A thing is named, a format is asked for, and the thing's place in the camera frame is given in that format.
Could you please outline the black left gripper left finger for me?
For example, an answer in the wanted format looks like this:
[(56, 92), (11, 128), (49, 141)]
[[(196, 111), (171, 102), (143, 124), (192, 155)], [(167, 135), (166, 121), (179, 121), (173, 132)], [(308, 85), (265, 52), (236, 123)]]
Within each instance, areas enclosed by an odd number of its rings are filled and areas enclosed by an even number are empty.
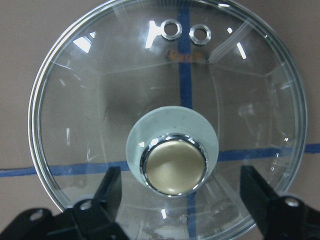
[(121, 168), (110, 167), (92, 198), (72, 208), (77, 240), (124, 240), (125, 232), (116, 222), (122, 200)]

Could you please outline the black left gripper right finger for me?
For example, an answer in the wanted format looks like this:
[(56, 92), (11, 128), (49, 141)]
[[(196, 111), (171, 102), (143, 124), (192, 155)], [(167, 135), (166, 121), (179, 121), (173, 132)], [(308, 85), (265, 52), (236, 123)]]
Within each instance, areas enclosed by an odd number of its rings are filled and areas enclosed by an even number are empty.
[(240, 197), (265, 240), (320, 238), (320, 212), (299, 198), (278, 195), (251, 165), (241, 167)]

